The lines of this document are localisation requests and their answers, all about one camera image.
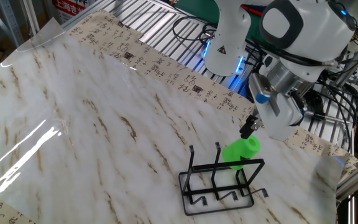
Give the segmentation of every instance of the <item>metal grating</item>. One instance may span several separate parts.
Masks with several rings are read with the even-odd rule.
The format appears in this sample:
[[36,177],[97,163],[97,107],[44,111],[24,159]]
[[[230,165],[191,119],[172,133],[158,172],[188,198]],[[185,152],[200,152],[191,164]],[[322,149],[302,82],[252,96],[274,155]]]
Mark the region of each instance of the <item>metal grating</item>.
[[[216,83],[240,95],[245,95],[245,80],[249,76],[252,66],[246,65],[242,75],[220,77],[212,74],[206,69],[201,58],[201,53],[204,50],[203,44],[198,40],[180,40],[173,35],[173,23],[184,15],[157,0],[98,1],[64,24],[63,28],[68,30],[98,9],[104,9],[114,14],[125,25],[142,32],[144,36],[141,38],[141,41],[146,44],[162,51],[176,61],[214,80]],[[202,27],[203,24],[198,21],[184,20],[176,26],[175,31],[182,37],[195,39],[201,34]],[[255,60],[250,59],[249,62],[255,63]],[[316,85],[315,88],[319,90],[321,87]],[[344,103],[343,99],[338,98],[338,100],[340,103]],[[344,137],[346,136],[344,122],[337,105],[331,102],[331,100],[324,99],[324,111],[329,116],[328,119],[318,121],[310,116],[306,116],[300,126],[327,141],[347,149],[349,140]],[[346,111],[344,113],[348,117],[348,121],[352,122],[348,113]],[[350,132],[352,132],[352,123],[348,125]]]

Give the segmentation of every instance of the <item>marble tabletop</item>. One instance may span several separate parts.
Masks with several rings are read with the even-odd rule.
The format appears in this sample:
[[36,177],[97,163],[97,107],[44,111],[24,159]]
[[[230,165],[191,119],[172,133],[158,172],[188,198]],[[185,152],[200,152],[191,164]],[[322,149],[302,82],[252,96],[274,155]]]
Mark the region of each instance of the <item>marble tabletop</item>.
[[[269,139],[255,205],[188,217],[178,174],[242,121],[81,44],[50,21],[0,64],[0,199],[36,223],[334,223],[343,163]],[[232,181],[217,176],[218,184]],[[195,175],[192,187],[211,185]],[[231,197],[208,206],[232,205]]]

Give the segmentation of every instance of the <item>green surface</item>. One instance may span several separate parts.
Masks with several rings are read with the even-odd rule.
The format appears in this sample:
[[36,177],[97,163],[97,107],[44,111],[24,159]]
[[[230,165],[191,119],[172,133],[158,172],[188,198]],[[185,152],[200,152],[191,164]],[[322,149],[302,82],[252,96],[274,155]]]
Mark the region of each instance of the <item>green surface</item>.
[[[237,162],[241,157],[251,159],[260,150],[259,140],[255,136],[249,136],[248,139],[238,139],[237,141],[225,147],[222,152],[223,160],[225,162]],[[230,167],[239,170],[242,166]]]
[[[219,8],[214,0],[179,0],[175,7],[209,22],[218,23],[219,21]],[[259,33],[260,17],[252,13],[249,13],[249,15],[251,17],[251,27],[249,28],[247,39],[253,36],[264,42]]]

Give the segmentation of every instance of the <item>warning label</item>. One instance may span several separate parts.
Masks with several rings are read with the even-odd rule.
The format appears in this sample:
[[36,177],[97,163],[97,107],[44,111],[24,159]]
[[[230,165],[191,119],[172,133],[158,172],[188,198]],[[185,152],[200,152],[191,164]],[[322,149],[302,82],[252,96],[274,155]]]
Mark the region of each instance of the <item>warning label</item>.
[[218,49],[218,52],[221,52],[222,54],[226,54],[226,49],[224,46],[222,46],[220,49]]

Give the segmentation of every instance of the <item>blue led light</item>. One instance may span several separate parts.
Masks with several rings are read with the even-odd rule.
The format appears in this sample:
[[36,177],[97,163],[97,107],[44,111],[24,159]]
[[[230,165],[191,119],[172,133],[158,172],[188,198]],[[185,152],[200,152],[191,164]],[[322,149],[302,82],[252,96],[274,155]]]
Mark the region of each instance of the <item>blue led light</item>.
[[240,58],[239,64],[237,65],[237,68],[236,68],[236,73],[240,73],[240,66],[241,66],[242,59],[244,59],[244,56],[241,56],[241,58]]
[[208,41],[208,43],[206,44],[206,48],[205,48],[205,50],[204,50],[204,52],[203,52],[203,57],[205,57],[205,55],[206,55],[206,51],[208,50],[208,47],[209,47],[209,44],[211,43],[211,41]]

